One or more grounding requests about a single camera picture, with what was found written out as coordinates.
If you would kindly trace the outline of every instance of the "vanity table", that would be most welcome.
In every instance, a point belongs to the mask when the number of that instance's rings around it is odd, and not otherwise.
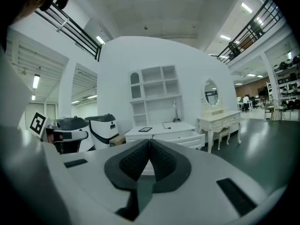
[[[211,153],[214,133],[219,133],[223,128],[238,124],[238,143],[240,140],[240,111],[229,111],[224,105],[222,98],[218,95],[218,87],[208,79],[202,91],[202,115],[199,120],[200,134],[202,130],[208,132],[208,152]]]

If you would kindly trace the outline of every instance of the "ceiling light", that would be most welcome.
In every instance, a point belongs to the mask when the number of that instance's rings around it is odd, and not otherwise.
[[[97,95],[94,95],[94,96],[88,97],[88,99],[95,98],[95,97],[97,97]]]
[[[258,23],[259,23],[260,25],[263,25],[263,22],[262,22],[262,20],[261,20],[259,17],[257,17],[256,20],[258,21]]]
[[[289,52],[289,53],[287,54],[287,57],[288,57],[288,59],[292,59],[292,52]]]
[[[242,7],[245,8],[249,13],[252,13],[252,10],[243,2],[242,2]]]
[[[33,78],[33,88],[38,88],[39,75],[35,74]]]
[[[221,37],[221,38],[224,38],[224,39],[226,39],[226,40],[231,40],[230,37],[227,37],[227,36],[224,36],[224,35],[221,35],[220,37]]]
[[[101,37],[97,36],[96,38],[98,39],[98,41],[99,41],[101,44],[105,44],[105,42],[102,40]]]

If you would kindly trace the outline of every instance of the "gray floor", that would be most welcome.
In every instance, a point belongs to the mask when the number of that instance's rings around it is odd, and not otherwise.
[[[223,138],[220,150],[215,141],[211,153],[251,176],[267,194],[288,184],[300,154],[300,122],[242,119],[241,140],[238,145],[233,135],[227,146]]]

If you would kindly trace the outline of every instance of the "chair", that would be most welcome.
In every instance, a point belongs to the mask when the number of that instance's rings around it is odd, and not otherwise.
[[[230,138],[230,129],[229,128],[223,128],[222,131],[219,133],[219,144],[217,149],[220,150],[220,144],[222,142],[222,137],[227,136],[227,145],[229,145],[229,138]]]
[[[251,101],[252,101],[252,107],[253,108],[258,108],[257,101],[255,100],[255,97],[251,97]]]
[[[271,111],[268,109],[268,107],[271,106],[271,104],[267,103],[264,106],[264,118],[267,119],[267,113],[271,113]]]

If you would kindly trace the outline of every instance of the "black metal railing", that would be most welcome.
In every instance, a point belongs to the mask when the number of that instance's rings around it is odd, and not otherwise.
[[[244,29],[216,56],[217,59],[225,64],[229,63],[266,34],[282,17],[276,4],[272,0],[266,0]]]
[[[72,18],[60,10],[54,3],[44,12],[35,12],[57,28],[57,32],[67,35],[78,47],[99,61],[102,45],[99,45],[92,39]]]

